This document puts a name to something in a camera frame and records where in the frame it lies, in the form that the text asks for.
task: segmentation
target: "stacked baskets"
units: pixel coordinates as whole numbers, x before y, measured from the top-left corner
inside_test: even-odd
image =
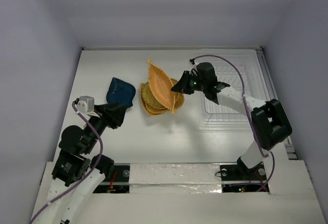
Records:
[[[172,92],[171,88],[178,82],[171,79],[163,70],[148,61],[148,82],[140,84],[140,99],[143,108],[150,116],[172,114],[185,102],[182,93]]]

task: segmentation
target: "white tabletop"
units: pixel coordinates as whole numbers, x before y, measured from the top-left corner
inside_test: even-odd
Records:
[[[209,112],[228,112],[224,107],[206,107],[202,93],[185,95],[184,105],[176,114],[166,113],[150,117],[142,108],[139,85],[148,79],[148,58],[170,77],[180,79],[190,70],[189,59],[204,53],[220,54],[241,68],[249,94],[269,99],[254,50],[153,50],[153,51],[83,51],[70,95],[62,131],[70,125],[82,127],[84,122],[72,110],[71,103],[88,95],[96,104],[105,104],[106,93],[113,77],[131,83],[136,88],[133,107],[122,127],[106,129],[102,134],[104,155],[116,163],[132,162],[235,162],[253,141],[249,125],[238,114],[226,114],[209,119]],[[235,71],[224,62],[212,61],[219,80],[240,88]],[[98,144],[90,157],[98,154]],[[281,156],[285,156],[282,147]]]

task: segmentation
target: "white table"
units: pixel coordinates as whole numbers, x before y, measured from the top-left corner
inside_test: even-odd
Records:
[[[83,126],[71,103],[80,96],[95,98],[96,104],[106,103],[106,93],[112,77],[133,84],[137,90],[134,106],[126,113],[124,123],[117,130],[106,129],[102,134],[104,155],[116,163],[132,162],[234,162],[253,141],[246,119],[227,119],[208,122],[205,117],[205,98],[202,93],[185,95],[185,103],[175,115],[166,113],[150,117],[141,107],[139,85],[148,80],[148,58],[175,79],[190,70],[189,59],[204,53],[217,53],[243,68],[247,90],[257,98],[269,99],[263,85],[263,75],[253,50],[172,50],[172,51],[83,51],[70,95],[62,131],[69,125]],[[211,60],[223,73],[219,77],[241,88],[236,72],[228,64]],[[280,157],[286,156],[283,146]],[[98,154],[96,145],[90,156]]]
[[[226,115],[209,117],[205,110],[214,112],[217,107],[210,107],[201,93],[185,95],[185,104],[175,115],[166,113],[158,117],[148,117],[139,100],[139,84],[147,81],[148,58],[171,77],[179,79],[183,70],[190,69],[188,60],[205,53],[220,54],[240,68],[244,67],[249,94],[270,99],[253,50],[83,51],[62,130],[69,125],[84,125],[71,108],[77,97],[92,96],[96,104],[104,104],[111,79],[117,77],[133,84],[137,94],[122,127],[115,131],[106,129],[103,133],[104,155],[113,158],[116,163],[132,163],[132,168],[137,168],[137,163],[151,162],[235,162],[253,140],[249,126],[242,117],[221,108],[219,111]],[[219,72],[222,71],[221,81],[227,81],[235,88],[240,87],[236,74],[227,65],[213,63]],[[98,154],[98,150],[99,146],[96,145],[89,156]],[[86,202],[78,223],[324,223],[303,161],[288,160],[283,143],[277,145],[273,152],[276,170],[269,184],[270,195],[186,194],[173,193],[173,188],[169,189],[173,192],[168,193],[160,187],[155,190],[146,187],[130,194],[93,194]],[[47,164],[35,211],[45,202],[53,164]],[[269,172],[271,159],[265,159],[264,165]],[[135,181],[154,181],[150,176],[147,178],[147,173],[135,175],[140,177]],[[168,181],[161,178],[161,184],[165,183]]]

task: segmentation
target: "orange basket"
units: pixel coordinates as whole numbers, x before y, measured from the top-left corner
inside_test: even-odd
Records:
[[[150,59],[147,62],[149,64],[148,82],[152,94],[160,104],[174,114],[176,95],[171,91],[173,87],[171,78],[161,68],[152,64]]]

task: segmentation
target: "gray wall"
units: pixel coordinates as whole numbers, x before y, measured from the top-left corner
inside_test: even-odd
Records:
[[[80,54],[55,0],[0,0],[0,217],[27,223]]]
[[[328,220],[328,0],[293,0],[265,54]]]
[[[291,0],[59,0],[83,46],[259,46]]]

